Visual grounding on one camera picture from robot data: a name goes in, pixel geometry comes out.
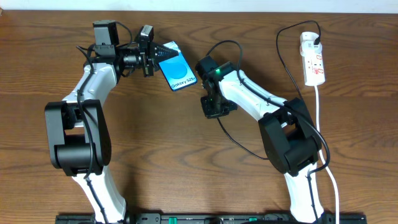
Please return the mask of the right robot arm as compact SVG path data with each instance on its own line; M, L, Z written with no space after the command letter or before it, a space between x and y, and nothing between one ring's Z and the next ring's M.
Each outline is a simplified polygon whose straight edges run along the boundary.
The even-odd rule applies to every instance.
M314 127L308 109L298 98L286 100L265 91L231 62L218 65L209 55L195 70L207 95L201 106L208 119L219 119L242 108L258 123L266 159L284 175L290 212L300 223L320 222L315 174L318 152L325 142Z

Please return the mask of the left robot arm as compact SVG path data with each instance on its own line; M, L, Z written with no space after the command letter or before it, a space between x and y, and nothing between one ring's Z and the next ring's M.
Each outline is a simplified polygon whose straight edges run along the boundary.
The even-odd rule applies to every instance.
M63 100L45 106L50 161L78 183L94 210L92 215L57 215L56 223L133 222L110 172L112 147L103 105L121 77L136 69L150 77L160 62L178 52L155 43L150 25L120 44L120 24L115 20L93 23L94 44L77 48L85 56L82 78Z

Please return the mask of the blue Galaxy smartphone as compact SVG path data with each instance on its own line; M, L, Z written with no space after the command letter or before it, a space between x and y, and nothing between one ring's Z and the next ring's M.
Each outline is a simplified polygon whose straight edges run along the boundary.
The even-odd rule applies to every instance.
M176 50L178 55L160 62L160 69L172 91L179 91L197 83L197 78L188 65L179 46L174 42L164 44L165 47Z

